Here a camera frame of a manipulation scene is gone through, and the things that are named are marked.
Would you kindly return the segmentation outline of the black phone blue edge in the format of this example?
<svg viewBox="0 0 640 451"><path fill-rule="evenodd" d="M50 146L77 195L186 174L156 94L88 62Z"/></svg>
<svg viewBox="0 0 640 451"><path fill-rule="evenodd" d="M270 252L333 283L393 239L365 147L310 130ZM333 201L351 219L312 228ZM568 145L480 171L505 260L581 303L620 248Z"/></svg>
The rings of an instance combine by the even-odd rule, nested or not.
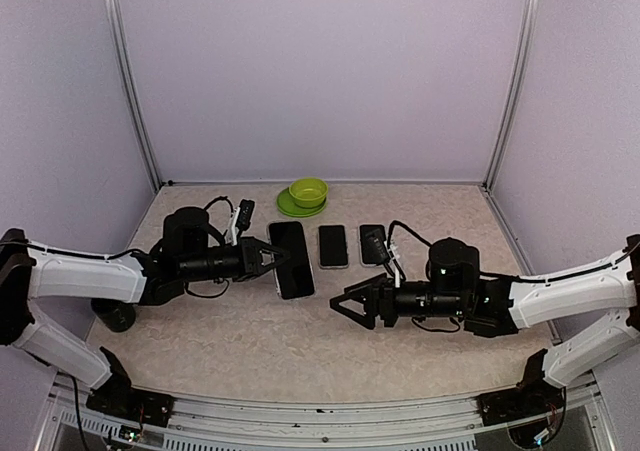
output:
<svg viewBox="0 0 640 451"><path fill-rule="evenodd" d="M267 227L273 246L287 251L289 259L275 269L279 296L294 300L315 294L304 228L298 221L273 222Z"/></svg>

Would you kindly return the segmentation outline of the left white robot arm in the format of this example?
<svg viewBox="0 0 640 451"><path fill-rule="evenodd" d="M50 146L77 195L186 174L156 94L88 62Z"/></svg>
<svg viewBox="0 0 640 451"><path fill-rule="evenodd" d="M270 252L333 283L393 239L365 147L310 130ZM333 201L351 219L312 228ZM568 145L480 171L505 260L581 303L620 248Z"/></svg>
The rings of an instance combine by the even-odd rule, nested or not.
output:
<svg viewBox="0 0 640 451"><path fill-rule="evenodd" d="M148 252L115 255L60 250L12 228L1 239L1 343L40 358L98 392L121 416L140 395L118 358L90 347L35 304L43 297L90 298L108 313L129 305L161 306L203 281L244 282L285 264L288 251L246 235L252 215L244 200L221 233L204 208L165 217L161 239Z"/></svg>

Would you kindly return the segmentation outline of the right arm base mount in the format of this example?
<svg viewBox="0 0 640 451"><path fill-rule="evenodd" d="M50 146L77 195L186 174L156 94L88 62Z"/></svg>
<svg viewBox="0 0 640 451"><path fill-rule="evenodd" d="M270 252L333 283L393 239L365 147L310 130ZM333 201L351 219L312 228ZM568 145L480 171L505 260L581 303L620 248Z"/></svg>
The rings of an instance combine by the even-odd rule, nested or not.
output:
<svg viewBox="0 0 640 451"><path fill-rule="evenodd" d="M566 389L544 380L542 349L527 359L521 380L511 388L482 393L477 397L484 426L516 421L562 408L566 404Z"/></svg>

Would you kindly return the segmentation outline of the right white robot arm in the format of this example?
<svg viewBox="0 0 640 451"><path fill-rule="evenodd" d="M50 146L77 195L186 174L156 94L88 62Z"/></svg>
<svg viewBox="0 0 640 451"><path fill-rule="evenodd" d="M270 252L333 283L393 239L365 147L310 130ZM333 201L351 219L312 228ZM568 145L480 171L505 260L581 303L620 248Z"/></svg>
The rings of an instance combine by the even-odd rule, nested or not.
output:
<svg viewBox="0 0 640 451"><path fill-rule="evenodd" d="M528 358L511 404L523 415L546 403L551 389L639 342L639 237L596 262L540 276L484 273L477 248L455 238L429 248L426 280L374 276L344 289L331 308L366 329L399 318L455 318L465 331L494 338L558 318L601 310L603 316L573 338Z"/></svg>

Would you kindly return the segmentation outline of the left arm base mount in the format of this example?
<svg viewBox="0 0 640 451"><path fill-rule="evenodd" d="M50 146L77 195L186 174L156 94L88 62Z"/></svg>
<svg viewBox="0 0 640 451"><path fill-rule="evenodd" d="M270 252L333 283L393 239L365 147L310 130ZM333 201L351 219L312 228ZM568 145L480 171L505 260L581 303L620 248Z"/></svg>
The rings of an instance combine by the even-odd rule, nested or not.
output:
<svg viewBox="0 0 640 451"><path fill-rule="evenodd" d="M106 382L91 390L86 406L103 414L166 428L175 398L169 394L135 388L114 353L99 348L109 364Z"/></svg>

